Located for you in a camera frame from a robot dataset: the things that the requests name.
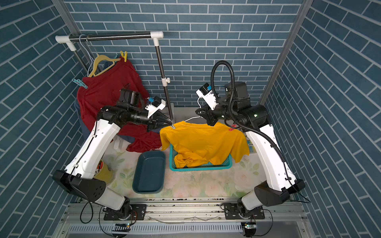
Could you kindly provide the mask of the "red clothespin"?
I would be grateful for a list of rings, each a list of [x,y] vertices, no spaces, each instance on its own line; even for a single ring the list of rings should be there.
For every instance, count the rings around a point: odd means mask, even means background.
[[[230,126],[229,131],[237,130],[239,127],[237,125]]]

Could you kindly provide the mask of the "yellow t-shirt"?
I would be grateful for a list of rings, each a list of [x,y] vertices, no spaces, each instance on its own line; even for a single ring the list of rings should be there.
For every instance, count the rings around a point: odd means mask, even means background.
[[[236,163],[250,150],[244,134],[222,123],[214,126],[179,122],[160,130],[162,149],[173,146],[176,168],[195,168],[211,163],[222,165],[230,155]]]

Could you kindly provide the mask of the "white wire hanger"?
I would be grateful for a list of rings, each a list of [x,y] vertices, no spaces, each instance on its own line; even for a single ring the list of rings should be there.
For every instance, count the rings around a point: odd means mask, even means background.
[[[196,114],[196,110],[201,108],[203,100],[201,98],[197,99],[196,107],[177,107],[174,109],[174,122],[187,122],[192,124],[205,124],[206,120],[201,116]]]

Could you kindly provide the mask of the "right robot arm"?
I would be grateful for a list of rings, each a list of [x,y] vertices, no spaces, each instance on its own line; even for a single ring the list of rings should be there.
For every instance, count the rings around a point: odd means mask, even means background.
[[[228,68],[231,78],[231,82],[225,84],[224,97],[216,93],[214,85],[214,75],[220,65]],[[196,114],[206,119],[209,126],[216,125],[219,120],[233,121],[253,144],[265,170],[266,180],[237,201],[236,211],[243,219],[253,218],[262,206],[283,204],[291,194],[305,188],[304,181],[291,172],[276,142],[266,108],[251,105],[246,83],[235,80],[233,67],[227,61],[220,60],[213,66],[210,83],[196,93],[206,102]]]

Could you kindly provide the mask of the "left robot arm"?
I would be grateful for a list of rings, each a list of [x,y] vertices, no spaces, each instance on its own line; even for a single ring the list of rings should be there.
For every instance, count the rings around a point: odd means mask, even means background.
[[[161,112],[165,107],[166,102],[158,96],[143,99],[136,91],[121,89],[116,105],[100,110],[79,152],[64,170],[53,173],[53,180],[66,192],[104,206],[118,220],[131,218],[130,200],[96,179],[96,169],[112,139],[128,123],[146,125],[147,131],[172,125]]]

